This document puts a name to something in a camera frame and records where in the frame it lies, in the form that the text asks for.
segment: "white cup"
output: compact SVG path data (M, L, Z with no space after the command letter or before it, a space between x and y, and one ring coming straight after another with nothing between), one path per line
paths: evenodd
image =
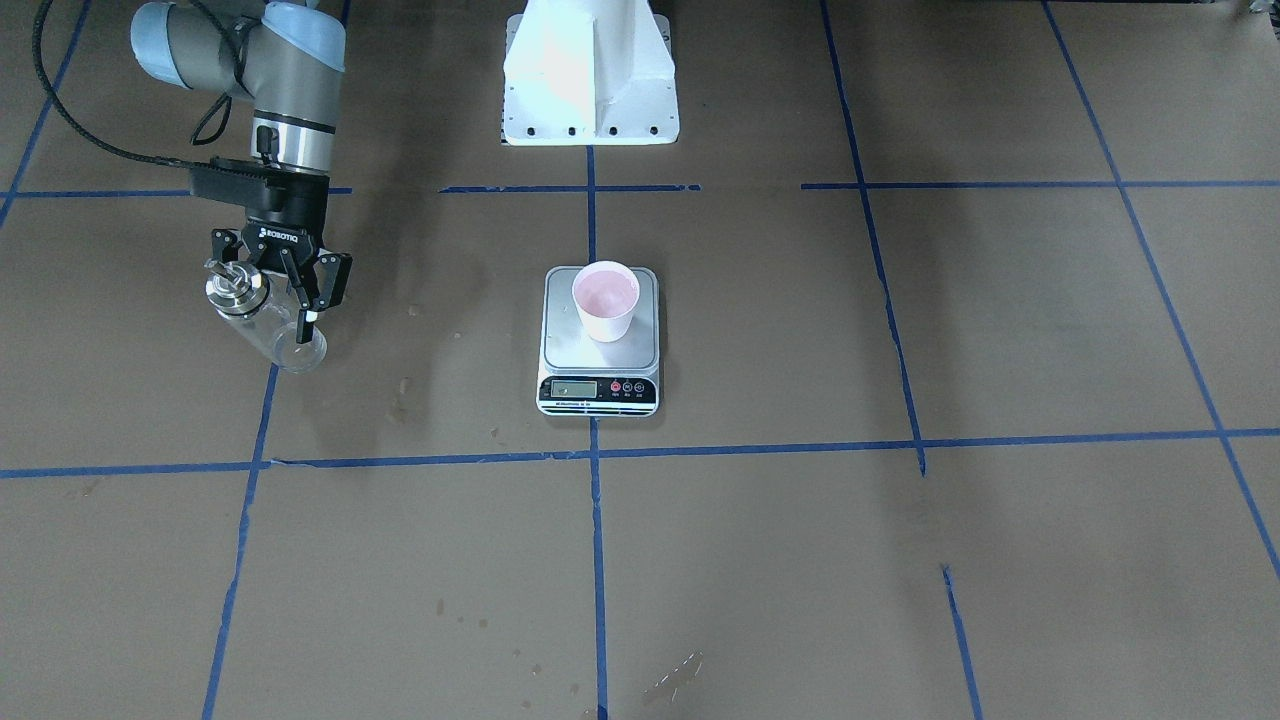
M591 263L573 278L573 306L594 341L613 342L627 334L639 301L640 281L621 263Z

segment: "light blue joint cap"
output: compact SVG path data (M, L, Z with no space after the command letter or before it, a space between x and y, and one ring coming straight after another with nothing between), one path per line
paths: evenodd
M262 14L262 24L316 60L346 72L347 28L335 18L305 5L271 3Z
M173 64L173 49L169 47L169 8L173 8L173 3L147 3L138 8L129 27L129 42L133 44L133 56L148 76L191 90L178 74L178 67Z

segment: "scale control panel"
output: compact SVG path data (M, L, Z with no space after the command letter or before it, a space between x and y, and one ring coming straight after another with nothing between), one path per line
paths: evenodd
M538 400L552 414L649 415L658 388L648 378L553 375L543 379Z

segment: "scale display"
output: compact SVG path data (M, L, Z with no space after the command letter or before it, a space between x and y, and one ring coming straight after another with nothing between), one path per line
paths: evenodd
M640 281L631 327L616 342L596 342L573 306L580 269L562 265L547 273L538 409L547 415L653 415L659 401L658 278L631 268Z

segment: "white plastic mount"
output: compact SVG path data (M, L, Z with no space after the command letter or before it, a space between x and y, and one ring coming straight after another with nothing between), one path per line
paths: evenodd
M507 20L511 145L662 145L680 135L671 23L648 0L529 0Z

